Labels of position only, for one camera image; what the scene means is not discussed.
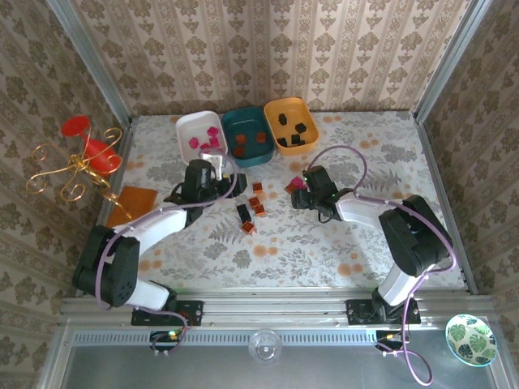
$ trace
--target floral tablecloth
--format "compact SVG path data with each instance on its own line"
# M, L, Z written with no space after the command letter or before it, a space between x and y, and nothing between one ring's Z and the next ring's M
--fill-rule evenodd
M384 235L355 223L320 224L315 211L294 210L285 186L325 147L349 144L367 158L369 173L360 193L385 199L418 194L443 221L415 124L408 113L314 113L321 138L308 155L275 153L266 165L242 169L249 186L236 199L204 211L191 227L159 242L141 257L139 275L173 288L222 287L375 287L393 265ZM135 141L122 186L158 190L157 202L183 181L185 165L175 133L177 116L148 116L134 121ZM340 189L361 176L362 163L336 150L320 160ZM254 217L255 233L246 235L236 205L262 182L267 215ZM463 289L459 269L433 276L426 287Z

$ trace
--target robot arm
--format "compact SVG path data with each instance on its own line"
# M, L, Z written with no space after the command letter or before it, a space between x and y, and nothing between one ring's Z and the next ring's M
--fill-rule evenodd
M328 217L325 222L353 221L384 233L395 264L373 292L372 305L378 318L385 322L402 308L420 276L447 256L447 249L426 225L401 209L359 199L352 190L338 190L322 166L303 172L303 176L309 190L292 193L294 208L315 209L320 217ZM450 241L422 197L410 196L402 204L428 219Z
M88 236L75 269L73 285L94 295L96 282L99 282L101 300L111 306L129 304L150 310L175 311L175 291L152 281L138 279L139 257L168 235L194 223L204 210L203 205L197 206L198 203L209 202L228 193L233 178L222 177L220 170L221 156L190 162L184 182L165 199L167 203L177 205L191 204L188 209L174 208L171 204L165 203L129 224L122 224L113 229L102 225L95 227ZM237 184L229 197L240 195L247 188L244 174L238 174L236 179ZM126 232L110 249L102 275L97 277L103 251L108 242L122 231Z

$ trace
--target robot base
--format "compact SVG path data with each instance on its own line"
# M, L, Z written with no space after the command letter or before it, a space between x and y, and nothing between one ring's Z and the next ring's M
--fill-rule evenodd
M202 325L204 315L203 301L176 301L174 312L186 318L189 327ZM181 327L182 320L165 314L149 314L143 310L133 310L131 314L132 326L145 327Z
M366 326L368 324L402 324L402 314L404 307L395 309L387 318L381 318L373 310L373 300L346 300L346 313L350 326ZM418 303L412 298L407 312L408 324L420 324L420 312Z

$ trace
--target damask wallpaper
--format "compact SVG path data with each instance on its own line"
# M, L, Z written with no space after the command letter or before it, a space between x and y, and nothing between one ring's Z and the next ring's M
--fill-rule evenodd
M0 387L36 382L54 333L61 299L95 222L100 196L65 204L66 176L52 176L43 194L30 195L34 173L63 167L66 155L31 158L45 141L63 152L59 127L82 113L95 132L113 117L54 13L44 1L0 1Z
M467 0L72 0L132 115L411 109Z
M481 293L519 366L519 2L495 0L426 128Z

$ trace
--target orange cube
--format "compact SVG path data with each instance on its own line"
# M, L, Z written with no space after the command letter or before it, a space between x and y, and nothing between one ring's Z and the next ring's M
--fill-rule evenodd
M259 205L261 205L261 202L259 201L260 199L258 199L256 196L252 197L249 199L249 204L251 205L251 207L257 207Z
M236 144L245 144L246 140L245 135L236 135Z
M263 186L261 185L261 182L254 182L252 184L252 192L256 194L263 192Z
M267 134L264 132L259 132L256 134L256 142L257 143L265 143L267 141Z
M238 147L234 148L233 155L237 158L242 158L244 152L245 152L245 149L241 146L238 146Z
M292 182L285 188L286 192L291 195L294 190L298 189Z
M254 213L256 216L265 216L267 215L267 211L265 211L265 208L263 205L258 205L254 207Z
M254 231L254 225L249 220L247 220L245 223L243 223L242 230L243 232L251 235L252 231Z

